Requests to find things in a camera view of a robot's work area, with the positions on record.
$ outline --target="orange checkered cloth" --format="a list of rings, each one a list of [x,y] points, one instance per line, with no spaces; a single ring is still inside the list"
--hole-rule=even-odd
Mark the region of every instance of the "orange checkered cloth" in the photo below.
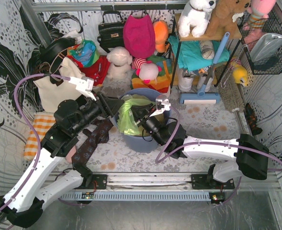
[[[53,113],[38,112],[35,114],[35,120],[33,126],[37,131],[40,141],[47,133],[47,131],[55,124],[55,118]],[[27,161],[33,160],[37,151],[37,141],[35,134],[30,130],[29,137],[24,149],[24,159]]]

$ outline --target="brown patterned cloth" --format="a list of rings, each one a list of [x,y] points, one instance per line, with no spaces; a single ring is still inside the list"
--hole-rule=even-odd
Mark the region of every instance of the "brown patterned cloth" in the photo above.
[[[109,141],[109,130],[113,124],[109,119],[94,120],[91,124],[96,125],[96,129],[91,132],[88,129],[84,129],[82,132],[88,136],[88,139],[80,146],[77,152],[72,156],[73,167],[75,165],[85,165],[96,147],[100,143],[107,143]]]

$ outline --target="blue brush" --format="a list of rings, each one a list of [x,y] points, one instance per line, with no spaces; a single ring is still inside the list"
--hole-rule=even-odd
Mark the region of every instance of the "blue brush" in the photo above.
[[[181,104],[216,104],[220,102],[221,97],[218,93],[216,92],[205,93],[205,89],[209,79],[213,77],[214,66],[218,63],[221,53],[226,45],[226,42],[228,41],[228,37],[229,37],[229,32],[226,32],[213,58],[211,68],[202,87],[198,90],[197,93],[182,93],[180,95]]]

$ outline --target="magenta bag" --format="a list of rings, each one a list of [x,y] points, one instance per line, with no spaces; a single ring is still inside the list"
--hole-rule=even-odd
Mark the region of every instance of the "magenta bag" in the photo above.
[[[123,29],[125,48],[135,58],[148,58],[155,51],[155,31],[151,18],[128,17]]]

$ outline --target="white stuffed dog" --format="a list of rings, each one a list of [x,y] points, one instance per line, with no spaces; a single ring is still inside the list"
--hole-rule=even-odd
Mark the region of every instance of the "white stuffed dog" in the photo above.
[[[189,0],[180,15],[179,35],[188,37],[190,26],[194,37],[202,36],[207,28],[212,10],[216,6],[216,0]]]
[[[108,69],[108,78],[124,79],[131,69],[132,56],[124,47],[116,47],[107,54],[107,60],[111,62]]]

